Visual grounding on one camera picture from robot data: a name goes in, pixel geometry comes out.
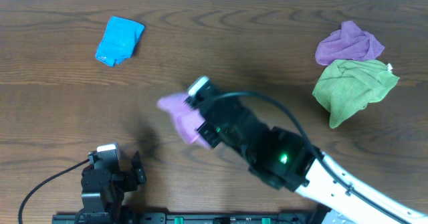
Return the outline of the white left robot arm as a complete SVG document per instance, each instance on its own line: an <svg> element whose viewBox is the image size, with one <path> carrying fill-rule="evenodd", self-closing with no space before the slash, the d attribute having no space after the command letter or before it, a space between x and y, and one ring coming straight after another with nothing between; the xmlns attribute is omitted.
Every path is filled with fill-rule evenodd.
<svg viewBox="0 0 428 224"><path fill-rule="evenodd" d="M123 223L124 194L146 182L139 153L134 153L128 171L120 169L115 149L93 152L89 161L82 171L83 210L76 218L83 223Z"/></svg>

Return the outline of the pink purple cloth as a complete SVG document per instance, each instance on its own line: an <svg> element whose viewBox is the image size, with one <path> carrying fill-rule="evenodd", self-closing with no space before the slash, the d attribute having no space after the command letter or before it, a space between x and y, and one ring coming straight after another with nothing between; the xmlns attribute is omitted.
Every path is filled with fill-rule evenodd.
<svg viewBox="0 0 428 224"><path fill-rule="evenodd" d="M192 109L185 102L188 97L189 95L183 92L174 93L160 98L156 105L158 109L170 116L177 134L184 142L210 149L211 146L197 131L203 125L205 119L200 115L198 110Z"/></svg>

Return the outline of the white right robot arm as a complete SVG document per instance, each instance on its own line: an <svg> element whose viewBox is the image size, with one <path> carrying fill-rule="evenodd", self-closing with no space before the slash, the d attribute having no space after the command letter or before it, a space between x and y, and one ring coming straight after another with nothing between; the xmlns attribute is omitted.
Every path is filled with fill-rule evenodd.
<svg viewBox="0 0 428 224"><path fill-rule="evenodd" d="M187 103L200 112L198 133L215 148L232 148L265 184L285 188L323 204L355 223L426 223L427 215L388 198L344 170L308 139L290 110L255 92L220 92L211 82L194 83ZM246 108L240 97L251 96L279 108L297 133L270 128Z"/></svg>

